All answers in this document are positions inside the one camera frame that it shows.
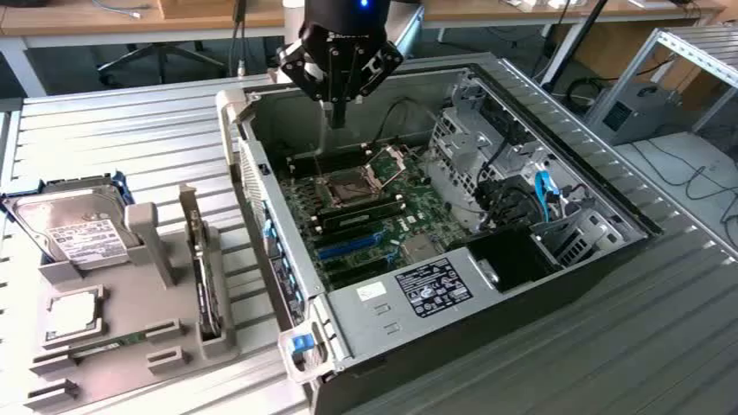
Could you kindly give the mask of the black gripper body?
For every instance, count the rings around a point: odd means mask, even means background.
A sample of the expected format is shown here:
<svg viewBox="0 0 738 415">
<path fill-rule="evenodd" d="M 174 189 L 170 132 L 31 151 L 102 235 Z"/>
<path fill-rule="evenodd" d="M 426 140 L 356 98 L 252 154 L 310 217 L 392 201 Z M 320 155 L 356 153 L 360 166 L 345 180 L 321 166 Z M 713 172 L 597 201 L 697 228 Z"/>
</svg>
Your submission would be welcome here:
<svg viewBox="0 0 738 415">
<path fill-rule="evenodd" d="M 306 41 L 333 33 L 381 43 L 389 5 L 389 0 L 306 0 L 298 37 Z"/>
</svg>

